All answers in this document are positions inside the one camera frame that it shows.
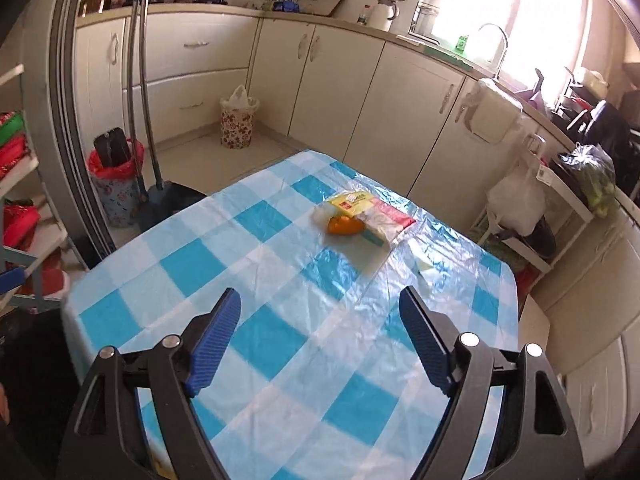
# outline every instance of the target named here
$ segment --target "bag of green vegetables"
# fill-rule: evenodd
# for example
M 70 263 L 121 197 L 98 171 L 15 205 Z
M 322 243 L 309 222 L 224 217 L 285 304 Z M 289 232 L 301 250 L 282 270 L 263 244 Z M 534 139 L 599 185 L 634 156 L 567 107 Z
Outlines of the bag of green vegetables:
M 571 153 L 558 155 L 558 158 L 580 185 L 590 211 L 599 218 L 607 216 L 616 193 L 616 170 L 611 157 L 599 144 L 577 144 Z

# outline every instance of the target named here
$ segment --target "silver screw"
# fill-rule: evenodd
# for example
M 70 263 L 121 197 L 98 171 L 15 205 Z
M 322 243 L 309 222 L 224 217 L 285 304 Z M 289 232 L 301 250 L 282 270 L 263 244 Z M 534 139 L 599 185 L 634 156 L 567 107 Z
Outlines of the silver screw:
M 116 349 L 113 346 L 104 346 L 98 353 L 98 355 L 103 359 L 108 359 L 109 357 L 113 357 L 116 353 Z
M 529 343 L 527 345 L 527 354 L 532 357 L 540 357 L 542 355 L 542 348 L 540 347 L 540 345 L 537 345 L 535 343 Z
M 465 332 L 460 335 L 460 341 L 464 346 L 477 346 L 480 338 L 473 332 Z
M 165 336 L 165 338 L 162 339 L 162 346 L 164 346 L 165 348 L 175 348 L 179 344 L 180 338 L 175 334 Z

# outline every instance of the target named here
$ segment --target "green bottle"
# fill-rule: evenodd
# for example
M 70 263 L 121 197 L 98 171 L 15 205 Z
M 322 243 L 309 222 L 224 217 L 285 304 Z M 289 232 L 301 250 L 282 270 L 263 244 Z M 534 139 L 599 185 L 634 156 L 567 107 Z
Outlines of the green bottle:
M 456 47 L 453 50 L 455 50 L 457 54 L 464 54 L 465 47 L 466 47 L 466 40 L 468 39 L 469 39 L 468 34 L 466 36 L 460 36 L 458 38 L 458 42 L 456 43 Z

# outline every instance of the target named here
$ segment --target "broom handle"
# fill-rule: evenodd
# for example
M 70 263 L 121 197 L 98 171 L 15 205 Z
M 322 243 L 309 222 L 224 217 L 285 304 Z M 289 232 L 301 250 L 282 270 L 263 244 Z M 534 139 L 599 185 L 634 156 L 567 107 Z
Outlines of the broom handle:
M 136 121 L 134 120 L 133 111 L 133 49 L 136 36 L 136 22 L 138 20 L 138 0 L 133 0 L 131 10 L 131 24 L 129 27 L 129 44 L 127 45 L 127 112 L 129 117 L 129 136 L 131 137 L 133 161 L 136 167 L 136 179 L 138 180 L 138 188 L 140 190 L 140 200 L 146 202 L 148 195 L 146 193 L 145 180 L 142 177 L 142 167 L 138 160 L 138 138 L 136 136 Z
M 146 140 L 149 143 L 149 154 L 151 155 L 151 165 L 154 168 L 156 187 L 162 189 L 162 175 L 160 165 L 156 155 L 156 144 L 154 133 L 151 129 L 151 114 L 149 113 L 149 95 L 146 88 L 146 16 L 148 13 L 149 0 L 142 0 L 142 22 L 140 23 L 140 94 L 142 96 L 142 113 L 145 118 Z

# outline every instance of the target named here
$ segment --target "kettle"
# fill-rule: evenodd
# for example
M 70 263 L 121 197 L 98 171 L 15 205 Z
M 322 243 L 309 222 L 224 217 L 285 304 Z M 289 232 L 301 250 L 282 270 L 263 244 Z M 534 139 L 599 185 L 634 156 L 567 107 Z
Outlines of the kettle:
M 78 16 L 86 16 L 109 9 L 111 9 L 111 0 L 81 0 Z
M 398 17 L 398 6 L 395 0 L 378 0 L 369 16 L 367 25 L 388 31 L 391 22 Z

